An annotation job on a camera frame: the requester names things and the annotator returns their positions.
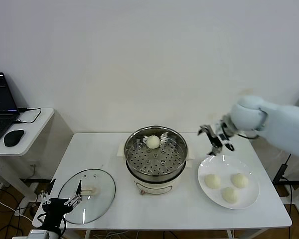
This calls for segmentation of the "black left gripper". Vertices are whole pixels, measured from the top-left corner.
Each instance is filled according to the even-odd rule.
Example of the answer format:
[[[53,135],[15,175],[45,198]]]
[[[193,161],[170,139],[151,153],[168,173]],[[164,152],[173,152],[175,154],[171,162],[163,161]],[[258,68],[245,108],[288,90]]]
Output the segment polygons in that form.
[[[79,181],[75,195],[67,199],[51,198],[49,197],[55,179],[53,179],[45,190],[41,190],[40,199],[43,204],[43,210],[46,213],[43,226],[46,228],[57,227],[61,225],[62,218],[65,214],[72,211],[72,207],[76,207],[82,201],[82,181]]]

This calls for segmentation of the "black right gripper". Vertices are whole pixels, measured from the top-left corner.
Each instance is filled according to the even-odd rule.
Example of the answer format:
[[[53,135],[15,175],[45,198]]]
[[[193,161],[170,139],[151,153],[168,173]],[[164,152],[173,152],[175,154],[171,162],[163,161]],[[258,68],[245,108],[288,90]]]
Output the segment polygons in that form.
[[[231,120],[221,120],[214,124],[214,131],[211,125],[204,124],[200,126],[198,130],[198,135],[206,133],[208,139],[212,145],[211,151],[208,155],[217,155],[222,151],[223,144],[222,142],[229,142],[236,134],[236,127]]]

